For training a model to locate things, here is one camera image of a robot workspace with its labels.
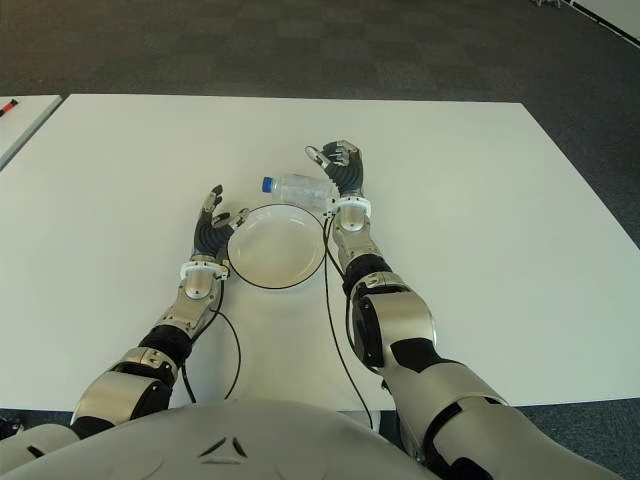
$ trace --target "bottle cap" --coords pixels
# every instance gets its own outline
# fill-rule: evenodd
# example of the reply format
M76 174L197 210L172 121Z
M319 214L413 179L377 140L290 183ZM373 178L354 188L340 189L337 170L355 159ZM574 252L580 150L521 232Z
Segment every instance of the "bottle cap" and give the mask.
M262 191L264 193L271 193L271 187L273 186L273 178L264 177L262 179Z

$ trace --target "white tabletop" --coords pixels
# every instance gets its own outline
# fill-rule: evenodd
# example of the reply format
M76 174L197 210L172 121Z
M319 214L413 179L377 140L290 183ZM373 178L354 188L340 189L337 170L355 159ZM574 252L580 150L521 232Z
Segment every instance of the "white tabletop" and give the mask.
M640 395L640 253L522 105L73 95L0 175L0 406L72 409L173 302L209 189L220 211L269 203L263 176L321 176L303 148L338 138L362 149L373 236L441 355L513 404ZM346 351L333 272L331 298ZM223 310L237 395L360 408L321 271L283 291L232 278ZM346 356L370 407L392 408ZM235 359L216 322L188 362L200 400Z
M62 101L59 95L0 97L0 108L14 98L18 105L0 117L0 170Z

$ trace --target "silver metal arm segment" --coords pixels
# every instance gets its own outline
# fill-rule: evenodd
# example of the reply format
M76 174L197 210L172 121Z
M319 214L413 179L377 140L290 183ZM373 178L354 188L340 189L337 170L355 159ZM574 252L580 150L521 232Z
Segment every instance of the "silver metal arm segment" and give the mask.
M348 203L336 213L333 240L352 303L355 354L383 377L412 456L442 478L619 478L553 442L468 367L441 358L429 308L391 271L369 229L365 204Z

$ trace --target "white robot shell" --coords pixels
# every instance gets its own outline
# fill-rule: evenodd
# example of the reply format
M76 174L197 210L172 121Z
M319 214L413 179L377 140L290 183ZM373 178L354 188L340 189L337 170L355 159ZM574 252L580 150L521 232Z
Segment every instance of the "white robot shell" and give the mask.
M437 479L335 412L293 402L234 401L162 411L45 455L14 479Z

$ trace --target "white plate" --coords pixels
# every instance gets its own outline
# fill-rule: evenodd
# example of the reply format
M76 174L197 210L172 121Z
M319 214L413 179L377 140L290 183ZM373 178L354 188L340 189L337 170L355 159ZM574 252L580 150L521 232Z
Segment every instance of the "white plate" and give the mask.
M322 225L302 208L266 205L249 212L227 251L231 266L247 282L263 288L292 287L322 263Z

